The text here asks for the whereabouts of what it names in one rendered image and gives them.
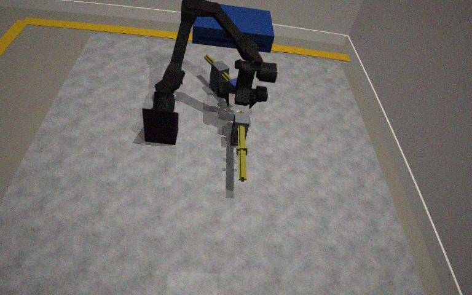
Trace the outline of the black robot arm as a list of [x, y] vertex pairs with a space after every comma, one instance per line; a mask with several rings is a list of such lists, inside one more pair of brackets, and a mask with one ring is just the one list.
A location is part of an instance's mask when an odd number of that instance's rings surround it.
[[[162, 80], [155, 84], [153, 110], [173, 111], [175, 110], [174, 92], [183, 85], [185, 76], [181, 70], [187, 41], [191, 27], [197, 17], [214, 17], [221, 28], [233, 40], [239, 54], [245, 60], [236, 60], [235, 69], [239, 69], [238, 78], [243, 82], [252, 82], [256, 72], [256, 78], [261, 82], [275, 83], [277, 80], [276, 63], [263, 62], [258, 45], [244, 35], [235, 23], [229, 18], [221, 5], [217, 2], [206, 0], [182, 0], [181, 24], [173, 49], [171, 62], [164, 72]], [[251, 85], [247, 87], [238, 84], [235, 89], [235, 103], [248, 106], [254, 103], [255, 94]]]

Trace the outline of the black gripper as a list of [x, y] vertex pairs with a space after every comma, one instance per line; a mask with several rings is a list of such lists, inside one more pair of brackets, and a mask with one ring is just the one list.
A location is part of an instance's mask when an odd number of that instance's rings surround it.
[[[245, 87], [247, 87], [247, 85], [251, 85], [251, 87], [252, 87], [252, 83], [253, 83], [253, 81], [252, 82], [243, 82], [243, 81], [240, 81], [239, 78], [237, 78], [236, 86], [238, 84], [242, 84], [242, 86], [245, 86]], [[235, 92], [236, 86], [235, 87], [229, 87], [228, 82], [219, 82], [218, 83], [217, 96], [221, 97], [221, 98], [225, 98], [227, 106], [229, 106], [229, 94], [230, 93], [237, 94]], [[267, 101], [268, 92], [267, 92], [267, 87], [266, 86], [257, 85], [256, 88], [254, 88], [254, 89], [252, 88], [252, 92], [256, 96], [255, 96], [254, 103], [250, 104], [249, 108], [251, 108], [256, 102]]]

